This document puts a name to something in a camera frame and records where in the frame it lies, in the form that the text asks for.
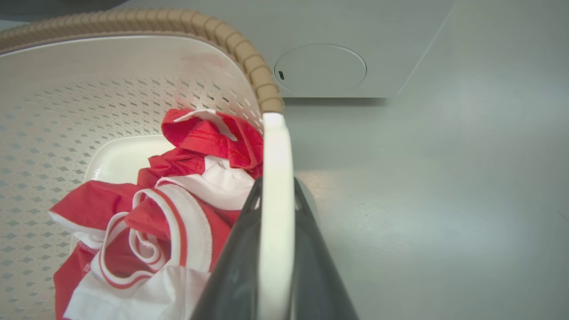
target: perforated plastic basket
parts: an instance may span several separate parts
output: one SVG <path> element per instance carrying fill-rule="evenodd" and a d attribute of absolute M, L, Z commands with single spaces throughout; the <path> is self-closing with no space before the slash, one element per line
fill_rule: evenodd
<path fill-rule="evenodd" d="M 52 276 L 71 236 L 46 211 L 102 145 L 159 134 L 170 108 L 235 114 L 264 133 L 258 312 L 285 314 L 290 139 L 271 70 L 239 32 L 188 10 L 50 19 L 0 33 L 0 75 L 0 319 L 54 317 Z"/>

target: gray floor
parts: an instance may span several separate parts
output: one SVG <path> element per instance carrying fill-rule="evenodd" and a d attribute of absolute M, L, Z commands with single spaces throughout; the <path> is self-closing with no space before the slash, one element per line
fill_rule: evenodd
<path fill-rule="evenodd" d="M 461 1 L 398 98 L 289 101 L 361 319 L 569 318 L 568 13 Z"/>

